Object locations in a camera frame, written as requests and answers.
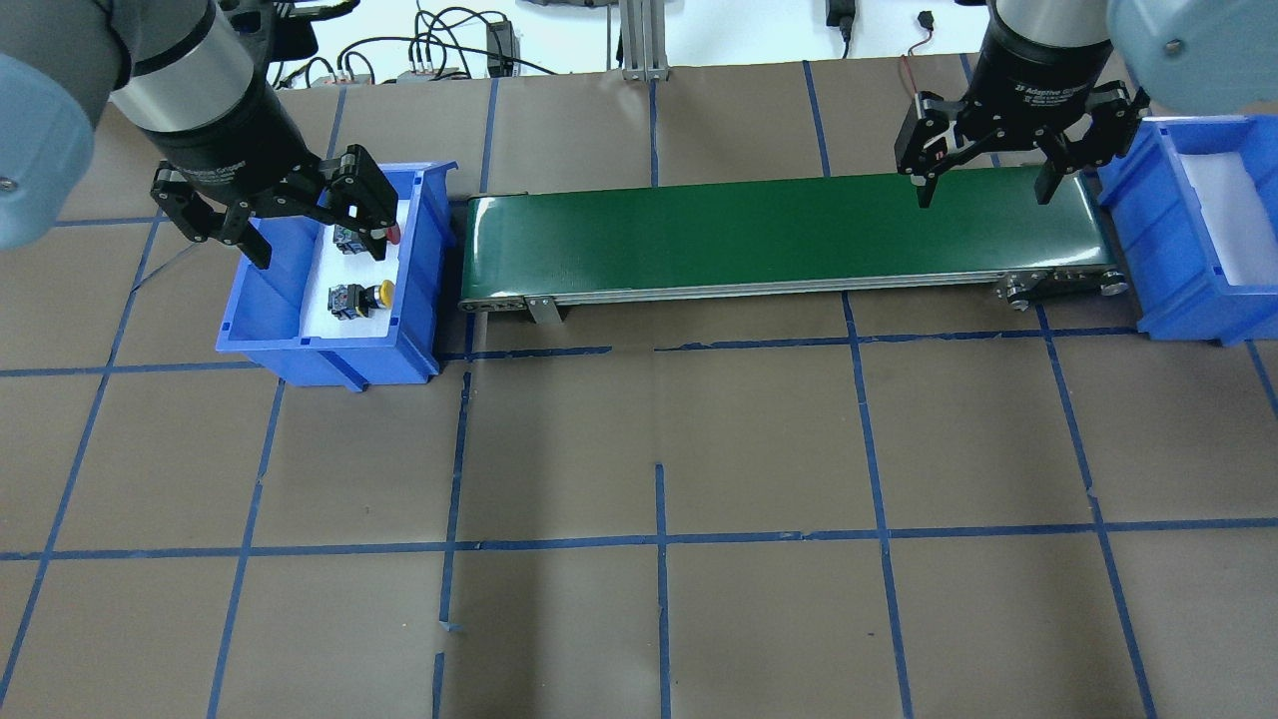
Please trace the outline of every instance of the light blue joint cap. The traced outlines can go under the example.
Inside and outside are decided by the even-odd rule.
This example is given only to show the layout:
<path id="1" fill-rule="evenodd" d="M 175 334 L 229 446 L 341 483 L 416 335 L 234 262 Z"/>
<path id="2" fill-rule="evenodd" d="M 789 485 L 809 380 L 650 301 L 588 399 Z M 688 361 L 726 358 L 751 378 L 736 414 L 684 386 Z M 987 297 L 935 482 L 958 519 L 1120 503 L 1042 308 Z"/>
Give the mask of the light blue joint cap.
<path id="1" fill-rule="evenodd" d="M 1109 0 L 1109 34 L 1135 79 L 1177 112 L 1278 100 L 1278 0 Z"/>
<path id="2" fill-rule="evenodd" d="M 92 158 L 93 126 L 79 102 L 0 54 L 0 249 L 43 236 Z"/>

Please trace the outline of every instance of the white bottom of bin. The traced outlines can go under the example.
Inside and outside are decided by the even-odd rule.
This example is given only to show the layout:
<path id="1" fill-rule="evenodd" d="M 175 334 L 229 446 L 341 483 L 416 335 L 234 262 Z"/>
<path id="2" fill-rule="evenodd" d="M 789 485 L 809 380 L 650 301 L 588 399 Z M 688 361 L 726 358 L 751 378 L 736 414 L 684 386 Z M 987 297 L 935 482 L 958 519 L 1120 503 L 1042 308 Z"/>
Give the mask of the white bottom of bin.
<path id="1" fill-rule="evenodd" d="M 400 199 L 396 220 L 400 227 L 408 223 L 408 199 Z M 395 281 L 399 276 L 399 245 L 386 245 L 386 258 L 381 262 L 372 254 L 343 254 L 332 243 L 332 226 L 326 226 L 316 241 L 320 243 L 311 276 L 307 278 L 307 291 L 302 296 L 302 317 L 299 336 L 325 338 L 351 338 L 386 336 L 391 328 L 391 310 L 376 309 L 369 317 L 339 319 L 328 312 L 328 287 L 339 284 L 358 282 L 363 286 L 378 285 L 383 280 Z M 399 301 L 399 292 L 395 292 Z"/>
<path id="2" fill-rule="evenodd" d="M 1181 155 L 1181 161 L 1203 206 L 1226 281 L 1278 284 L 1278 236 L 1242 155 Z"/>

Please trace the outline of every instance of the robotic arm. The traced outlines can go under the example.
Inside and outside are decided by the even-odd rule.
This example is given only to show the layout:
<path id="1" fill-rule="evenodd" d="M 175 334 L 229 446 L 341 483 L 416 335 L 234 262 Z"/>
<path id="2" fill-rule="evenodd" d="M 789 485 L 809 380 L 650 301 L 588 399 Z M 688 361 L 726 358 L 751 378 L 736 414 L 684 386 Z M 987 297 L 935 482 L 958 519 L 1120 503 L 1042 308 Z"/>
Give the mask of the robotic arm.
<path id="1" fill-rule="evenodd" d="M 1042 149 L 1034 190 L 1130 149 L 1150 95 L 1192 114 L 1278 97 L 1273 0 L 990 0 L 990 22 L 966 95 L 919 92 L 896 140 L 897 171 L 919 206 L 942 172 L 985 152 Z M 1097 86 L 1114 46 L 1134 79 Z M 1084 117 L 1079 139 L 1066 130 Z"/>
<path id="2" fill-rule="evenodd" d="M 307 148 L 263 77 L 275 3 L 229 5 L 231 19 L 215 0 L 0 0 L 0 126 L 22 135 L 0 143 L 0 246 L 52 225 L 110 93 L 165 155 L 151 195 L 192 241 L 213 238 L 266 268 L 271 245 L 249 217 L 305 215 L 385 257 L 395 189 L 358 144 L 332 160 Z M 51 47 L 50 28 L 75 52 Z"/>

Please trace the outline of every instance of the green conveyor belt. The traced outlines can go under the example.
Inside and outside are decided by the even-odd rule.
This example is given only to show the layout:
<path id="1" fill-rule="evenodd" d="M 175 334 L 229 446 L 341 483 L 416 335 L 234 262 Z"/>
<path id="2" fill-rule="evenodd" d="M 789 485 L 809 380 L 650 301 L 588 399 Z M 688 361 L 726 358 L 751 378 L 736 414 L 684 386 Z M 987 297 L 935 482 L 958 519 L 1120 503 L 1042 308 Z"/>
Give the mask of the green conveyor belt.
<path id="1" fill-rule="evenodd" d="M 1112 264 L 1081 178 L 1040 206 L 1036 172 L 950 172 L 928 209 L 900 175 L 475 198 L 463 305 L 956 284 Z"/>

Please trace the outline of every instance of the blue plastic container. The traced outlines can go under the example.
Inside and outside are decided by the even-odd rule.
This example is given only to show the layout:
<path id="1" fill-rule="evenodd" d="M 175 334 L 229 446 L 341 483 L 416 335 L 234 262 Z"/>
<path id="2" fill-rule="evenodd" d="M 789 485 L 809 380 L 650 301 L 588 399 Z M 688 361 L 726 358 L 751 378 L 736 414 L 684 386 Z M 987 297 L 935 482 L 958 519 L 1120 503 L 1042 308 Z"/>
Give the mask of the blue plastic container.
<path id="1" fill-rule="evenodd" d="M 1186 155 L 1220 152 L 1242 156 L 1273 226 L 1278 117 L 1146 119 L 1127 157 L 1100 169 L 1144 308 L 1136 327 L 1154 338 L 1278 338 L 1278 284 L 1229 284 L 1185 170 Z"/>
<path id="2" fill-rule="evenodd" d="M 259 222 L 271 243 L 268 269 L 242 258 L 226 300 L 219 351 L 239 351 L 286 383 L 302 387 L 422 384 L 440 374 L 432 355 L 435 303 L 443 250 L 456 244 L 449 225 L 445 176 L 456 162 L 382 165 L 400 198 L 409 198 L 401 229 L 399 275 L 386 336 L 299 336 L 300 308 L 323 225 L 305 217 Z"/>

